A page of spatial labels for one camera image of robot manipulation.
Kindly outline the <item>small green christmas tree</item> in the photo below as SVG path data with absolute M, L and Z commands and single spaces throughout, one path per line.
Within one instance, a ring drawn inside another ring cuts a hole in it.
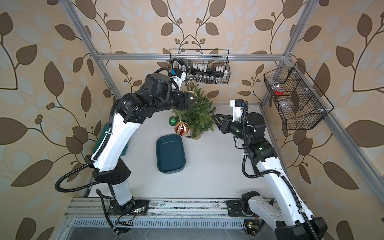
M 208 131 L 213 132 L 214 121 L 212 115 L 216 111 L 216 107 L 213 106 L 213 101 L 210 101 L 202 88 L 188 86 L 187 91 L 194 91 L 198 95 L 197 104 L 187 111 L 172 111 L 182 122 L 186 122 L 190 126 L 191 133 L 188 133 L 186 138 L 191 139 L 191 137 L 195 135 L 200 135 Z

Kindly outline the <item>green glitter ball ornament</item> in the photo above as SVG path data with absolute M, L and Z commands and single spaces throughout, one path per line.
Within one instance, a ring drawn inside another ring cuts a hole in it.
M 175 127 L 176 124 L 180 121 L 179 117 L 178 116 L 171 116 L 168 120 L 169 122 L 169 125 L 172 126 L 172 127 Z

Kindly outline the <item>red gold striped ornament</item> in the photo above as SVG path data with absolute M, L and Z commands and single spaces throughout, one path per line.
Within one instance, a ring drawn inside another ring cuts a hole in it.
M 190 126 L 186 122 L 180 121 L 175 125 L 174 130 L 177 135 L 184 136 L 189 133 Z

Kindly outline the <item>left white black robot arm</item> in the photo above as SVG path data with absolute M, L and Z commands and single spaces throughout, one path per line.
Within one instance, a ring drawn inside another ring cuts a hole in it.
M 147 75 L 145 82 L 134 93 L 124 95 L 117 100 L 110 111 L 109 128 L 97 150 L 82 167 L 60 177 L 55 189 L 61 193 L 71 193 L 88 187 L 106 183 L 112 188 L 112 203 L 120 214 L 131 213 L 135 202 L 131 194 L 128 178 L 129 168 L 121 160 L 121 153 L 134 132 L 154 113 L 170 109 L 190 110 L 197 101 L 196 95 L 180 90 L 187 74 L 181 70 L 171 69 L 167 75 L 159 69 Z M 88 167 L 93 167 L 93 183 L 64 189 L 60 184 L 70 176 Z

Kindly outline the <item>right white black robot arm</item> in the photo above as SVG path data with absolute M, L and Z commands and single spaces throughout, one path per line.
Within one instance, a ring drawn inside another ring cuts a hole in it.
M 263 116 L 248 113 L 237 120 L 231 115 L 212 118 L 223 134 L 230 133 L 244 142 L 242 173 L 249 179 L 264 178 L 280 207 L 276 209 L 253 191 L 242 195 L 243 214 L 260 217 L 278 240 L 321 240 L 328 226 L 322 217 L 315 217 L 288 179 L 275 149 L 265 138 Z

